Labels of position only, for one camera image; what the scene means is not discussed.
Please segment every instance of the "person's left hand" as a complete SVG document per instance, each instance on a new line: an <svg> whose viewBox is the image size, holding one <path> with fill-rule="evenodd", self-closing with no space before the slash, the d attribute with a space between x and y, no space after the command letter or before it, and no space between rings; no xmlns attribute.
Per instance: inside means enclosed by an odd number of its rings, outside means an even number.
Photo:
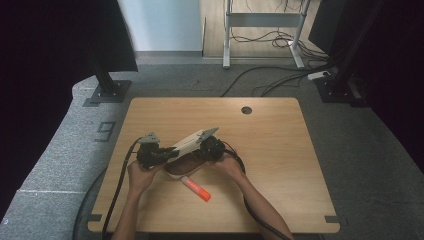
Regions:
<svg viewBox="0 0 424 240"><path fill-rule="evenodd" d="M150 170L142 168L138 161L134 161L128 165L127 171L130 181L130 193L138 197L141 196L152 183L153 177L164 165L165 164L155 166Z"/></svg>

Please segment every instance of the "orange object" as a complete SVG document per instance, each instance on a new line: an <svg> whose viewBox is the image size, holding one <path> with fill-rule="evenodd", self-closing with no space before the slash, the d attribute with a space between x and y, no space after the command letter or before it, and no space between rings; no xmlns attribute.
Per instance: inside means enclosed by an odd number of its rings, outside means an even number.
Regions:
<svg viewBox="0 0 424 240"><path fill-rule="evenodd" d="M184 176L181 178L181 182L184 183L188 188L190 188L194 193L196 193L200 198L205 200L205 202L209 201L211 198L211 195L206 192L205 189L197 185L193 180L191 180L189 177Z"/></svg>

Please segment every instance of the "forearm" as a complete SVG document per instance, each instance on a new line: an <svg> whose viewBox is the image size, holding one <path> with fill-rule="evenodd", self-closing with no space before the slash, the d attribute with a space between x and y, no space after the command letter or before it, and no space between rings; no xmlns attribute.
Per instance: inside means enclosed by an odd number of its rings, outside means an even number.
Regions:
<svg viewBox="0 0 424 240"><path fill-rule="evenodd" d="M124 209L122 210L118 226L112 236L115 239L134 239L138 218L138 203L141 193L129 192Z"/></svg>
<svg viewBox="0 0 424 240"><path fill-rule="evenodd" d="M239 186L243 193L246 202L249 204L252 211L266 223L282 232L284 235L293 239L286 222L277 212L277 210L266 200L265 197L252 185L249 179L243 173L233 176L234 181ZM269 230L259 225L261 233L265 239L280 239Z"/></svg>

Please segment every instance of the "wooden table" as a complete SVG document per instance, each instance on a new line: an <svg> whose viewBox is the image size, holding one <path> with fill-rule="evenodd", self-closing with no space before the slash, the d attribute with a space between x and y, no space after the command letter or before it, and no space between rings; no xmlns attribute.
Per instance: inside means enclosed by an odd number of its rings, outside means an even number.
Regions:
<svg viewBox="0 0 424 240"><path fill-rule="evenodd" d="M244 114L250 107L251 114ZM334 233L336 213L299 103L294 98L136 98L129 107L88 223L102 230L130 145L150 132L161 147L198 130L219 127L217 137L239 153L256 188L284 217L294 233ZM258 232L237 186L212 166L191 178L212 198L204 202L179 180L159 172L139 205L140 232ZM113 232L128 191L127 176L108 231Z"/></svg>

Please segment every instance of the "wall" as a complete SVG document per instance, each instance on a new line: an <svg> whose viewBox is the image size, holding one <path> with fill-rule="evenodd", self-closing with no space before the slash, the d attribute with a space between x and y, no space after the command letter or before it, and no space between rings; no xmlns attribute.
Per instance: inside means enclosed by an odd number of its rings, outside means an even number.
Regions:
<svg viewBox="0 0 424 240"><path fill-rule="evenodd" d="M118 0L134 51L202 51L199 0Z"/></svg>

